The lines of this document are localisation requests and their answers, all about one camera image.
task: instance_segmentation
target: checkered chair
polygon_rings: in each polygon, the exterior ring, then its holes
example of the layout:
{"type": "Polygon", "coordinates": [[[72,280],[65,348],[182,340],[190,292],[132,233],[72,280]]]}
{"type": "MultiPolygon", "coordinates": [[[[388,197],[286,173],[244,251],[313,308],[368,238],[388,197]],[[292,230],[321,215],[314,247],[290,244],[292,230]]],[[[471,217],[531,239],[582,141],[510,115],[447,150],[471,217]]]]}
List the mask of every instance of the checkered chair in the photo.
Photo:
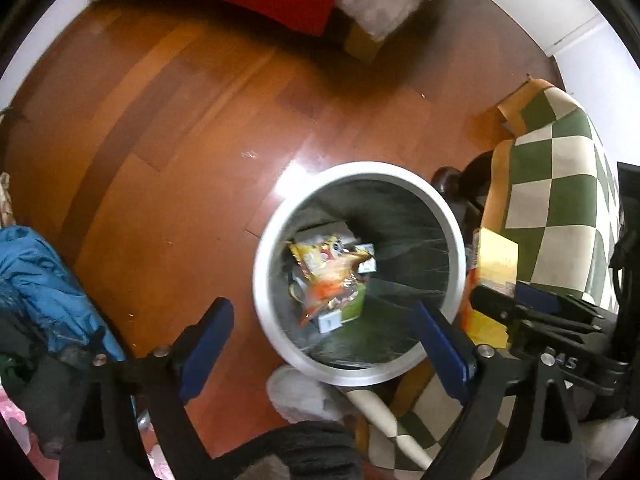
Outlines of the checkered chair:
{"type": "MultiPolygon", "coordinates": [[[[518,280],[616,312],[608,269],[620,230],[618,184],[593,123],[568,94],[530,80],[498,105],[514,139],[496,147],[481,225],[518,243],[518,280]]],[[[373,465],[418,479],[460,414],[428,360],[387,406],[368,389],[345,391],[364,414],[356,442],[373,465]]],[[[474,478],[497,459],[514,397],[504,399],[474,478]]]]}

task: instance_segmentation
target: checkered cushion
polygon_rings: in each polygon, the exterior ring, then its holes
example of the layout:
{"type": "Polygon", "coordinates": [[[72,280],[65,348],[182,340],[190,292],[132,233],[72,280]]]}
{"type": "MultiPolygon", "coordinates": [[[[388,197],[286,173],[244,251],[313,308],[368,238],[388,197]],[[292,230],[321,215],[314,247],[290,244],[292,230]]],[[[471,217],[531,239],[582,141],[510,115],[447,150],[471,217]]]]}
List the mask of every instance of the checkered cushion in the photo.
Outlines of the checkered cushion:
{"type": "MultiPolygon", "coordinates": [[[[608,269],[620,230],[618,184],[582,107],[546,82],[518,111],[526,134],[511,148],[510,192],[501,234],[518,243],[518,279],[616,312],[608,269]]],[[[396,479],[421,478],[462,407],[435,376],[396,418],[369,390],[345,392],[369,422],[369,459],[396,479]]],[[[497,459],[514,397],[503,400],[486,459],[497,459]]]]}
{"type": "Polygon", "coordinates": [[[511,149],[501,231],[518,243],[518,279],[616,312],[607,267],[620,230],[618,184],[595,127],[555,87],[521,114],[536,129],[511,149]]]}

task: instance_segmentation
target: metal bolt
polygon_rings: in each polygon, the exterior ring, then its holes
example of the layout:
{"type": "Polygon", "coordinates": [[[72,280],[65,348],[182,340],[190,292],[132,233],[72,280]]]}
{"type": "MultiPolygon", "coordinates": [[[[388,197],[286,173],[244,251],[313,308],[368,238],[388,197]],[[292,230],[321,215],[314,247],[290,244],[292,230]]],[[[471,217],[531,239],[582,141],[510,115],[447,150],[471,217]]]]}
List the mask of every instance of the metal bolt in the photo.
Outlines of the metal bolt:
{"type": "Polygon", "coordinates": [[[158,345],[154,348],[154,355],[156,357],[164,357],[166,355],[169,355],[170,350],[171,347],[169,345],[158,345]]]}
{"type": "Polygon", "coordinates": [[[94,366],[102,366],[107,364],[107,356],[105,354],[98,354],[94,357],[94,366]]]}
{"type": "Polygon", "coordinates": [[[546,366],[553,366],[556,363],[556,358],[553,357],[551,354],[542,354],[540,356],[540,360],[546,365],[546,366]]]}
{"type": "Polygon", "coordinates": [[[482,357],[493,357],[495,355],[495,349],[490,345],[478,345],[478,354],[482,357]]]}

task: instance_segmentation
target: trash can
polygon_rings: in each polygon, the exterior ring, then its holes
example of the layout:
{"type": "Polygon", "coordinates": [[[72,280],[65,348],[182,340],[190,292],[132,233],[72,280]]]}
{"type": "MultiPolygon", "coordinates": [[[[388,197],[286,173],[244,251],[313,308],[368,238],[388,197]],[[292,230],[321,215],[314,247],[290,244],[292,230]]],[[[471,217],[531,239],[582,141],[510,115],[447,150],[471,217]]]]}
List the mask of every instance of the trash can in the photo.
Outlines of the trash can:
{"type": "Polygon", "coordinates": [[[425,352],[411,326],[418,301],[439,305],[453,321],[465,280],[465,251],[449,206],[430,184],[382,162],[352,162],[312,177],[271,217],[254,261],[254,303],[262,329],[285,361],[316,380],[367,386],[397,377],[425,352]],[[297,232],[346,222],[373,243],[376,272],[358,319],[334,332],[300,324],[290,296],[297,232]]]}

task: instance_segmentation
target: blue cloth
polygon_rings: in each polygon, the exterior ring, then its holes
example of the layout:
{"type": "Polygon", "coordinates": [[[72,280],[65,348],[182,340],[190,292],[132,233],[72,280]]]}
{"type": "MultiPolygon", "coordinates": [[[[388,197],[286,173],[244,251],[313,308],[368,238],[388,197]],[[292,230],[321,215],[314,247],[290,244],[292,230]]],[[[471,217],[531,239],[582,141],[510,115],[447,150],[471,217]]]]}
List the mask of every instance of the blue cloth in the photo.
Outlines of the blue cloth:
{"type": "Polygon", "coordinates": [[[84,346],[103,326],[104,349],[117,361],[125,359],[76,277],[53,247],[28,227],[0,229],[0,308],[29,317],[45,333],[50,352],[68,344],[84,346]]]}

